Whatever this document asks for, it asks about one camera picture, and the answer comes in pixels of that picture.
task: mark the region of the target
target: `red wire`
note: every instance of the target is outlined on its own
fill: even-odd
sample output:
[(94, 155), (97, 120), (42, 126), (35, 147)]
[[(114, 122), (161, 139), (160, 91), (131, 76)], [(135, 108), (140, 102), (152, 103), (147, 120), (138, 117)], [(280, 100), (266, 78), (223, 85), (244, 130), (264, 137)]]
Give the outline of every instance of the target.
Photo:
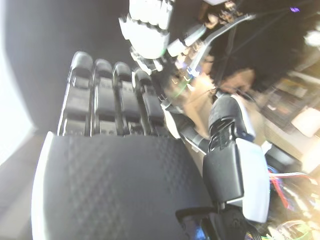
[(282, 190), (281, 190), (281, 188), (280, 188), (277, 180), (275, 179), (275, 177), (272, 177), (272, 176), (270, 177), (270, 180), (271, 180), (271, 182), (273, 183), (273, 185), (274, 185), (274, 187), (275, 187), (275, 190), (276, 190), (276, 192), (278, 193), (278, 195), (279, 195), (279, 197), (280, 197), (280, 199), (281, 199), (281, 201), (282, 201), (282, 203), (283, 203), (283, 206), (287, 209), (288, 206), (289, 206), (289, 203), (288, 203), (288, 201), (287, 201), (284, 193), (282, 192)]

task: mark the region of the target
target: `robotic hand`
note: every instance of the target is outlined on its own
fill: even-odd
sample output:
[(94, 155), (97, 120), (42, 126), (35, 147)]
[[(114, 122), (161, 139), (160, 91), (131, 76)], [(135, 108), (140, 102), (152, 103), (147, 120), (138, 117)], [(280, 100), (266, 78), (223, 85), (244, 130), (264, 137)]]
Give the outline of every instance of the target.
[(174, 3), (175, 0), (130, 0), (129, 13), (119, 18), (123, 37), (132, 45), (132, 58), (149, 75), (163, 70), (167, 51), (171, 57), (176, 57), (206, 32), (205, 25), (199, 24), (184, 40), (177, 39), (169, 44), (168, 28)]

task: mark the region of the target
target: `purple light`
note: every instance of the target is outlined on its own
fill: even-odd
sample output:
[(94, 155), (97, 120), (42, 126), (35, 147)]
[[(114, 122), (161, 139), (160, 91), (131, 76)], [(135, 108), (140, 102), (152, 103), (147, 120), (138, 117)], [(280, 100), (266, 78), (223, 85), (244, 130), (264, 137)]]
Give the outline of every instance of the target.
[(290, 10), (291, 10), (291, 12), (293, 12), (293, 13), (300, 12), (300, 9), (297, 8), (297, 7), (290, 7)]

